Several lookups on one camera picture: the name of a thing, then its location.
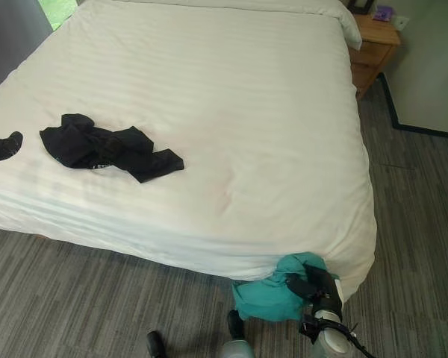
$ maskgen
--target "black clothing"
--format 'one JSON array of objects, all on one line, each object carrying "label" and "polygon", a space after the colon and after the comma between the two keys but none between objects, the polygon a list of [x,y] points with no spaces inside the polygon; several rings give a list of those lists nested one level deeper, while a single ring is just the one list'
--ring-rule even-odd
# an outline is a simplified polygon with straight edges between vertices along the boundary
[{"label": "black clothing", "polygon": [[8,138],[0,139],[0,160],[5,160],[15,155],[22,147],[23,135],[13,132]]},{"label": "black clothing", "polygon": [[170,149],[152,152],[154,143],[135,127],[111,132],[82,114],[63,114],[61,127],[40,132],[46,150],[64,166],[97,169],[117,166],[140,183],[184,169]]}]

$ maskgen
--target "purple object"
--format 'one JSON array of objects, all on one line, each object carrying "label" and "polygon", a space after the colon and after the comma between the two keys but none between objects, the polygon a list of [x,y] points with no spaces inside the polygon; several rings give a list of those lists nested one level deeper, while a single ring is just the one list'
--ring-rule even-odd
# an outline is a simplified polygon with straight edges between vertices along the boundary
[{"label": "purple object", "polygon": [[379,21],[390,21],[392,15],[393,15],[392,7],[377,5],[376,12],[373,14],[373,19]]}]

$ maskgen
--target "bed sheet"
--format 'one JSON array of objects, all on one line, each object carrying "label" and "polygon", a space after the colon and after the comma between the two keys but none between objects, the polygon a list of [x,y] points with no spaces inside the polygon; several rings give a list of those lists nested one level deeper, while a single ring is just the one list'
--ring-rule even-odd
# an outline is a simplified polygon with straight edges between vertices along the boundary
[{"label": "bed sheet", "polygon": [[[312,251],[348,298],[376,224],[344,29],[332,16],[88,0],[0,86],[0,228],[208,274]],[[68,169],[39,131],[136,126],[186,169],[139,184]]]}]

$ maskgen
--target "wooden nightstand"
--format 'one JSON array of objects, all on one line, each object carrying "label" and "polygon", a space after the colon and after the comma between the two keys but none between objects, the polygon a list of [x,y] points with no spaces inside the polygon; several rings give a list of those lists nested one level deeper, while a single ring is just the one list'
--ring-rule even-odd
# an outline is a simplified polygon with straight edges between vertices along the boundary
[{"label": "wooden nightstand", "polygon": [[363,43],[360,51],[349,48],[349,53],[353,84],[357,87],[357,99],[360,99],[392,57],[400,38],[389,22],[372,20],[370,15],[354,17]]}]

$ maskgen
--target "nightstand drawer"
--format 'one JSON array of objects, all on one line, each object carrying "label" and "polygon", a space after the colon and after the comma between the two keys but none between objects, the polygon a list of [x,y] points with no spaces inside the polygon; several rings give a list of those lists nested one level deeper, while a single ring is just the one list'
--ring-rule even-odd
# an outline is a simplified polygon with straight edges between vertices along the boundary
[{"label": "nightstand drawer", "polygon": [[360,51],[349,48],[350,62],[361,63],[368,66],[378,66],[383,61],[390,48],[390,45],[363,41]]},{"label": "nightstand drawer", "polygon": [[365,87],[370,81],[371,77],[375,74],[375,68],[358,63],[352,63],[352,77],[353,84],[356,87]]}]

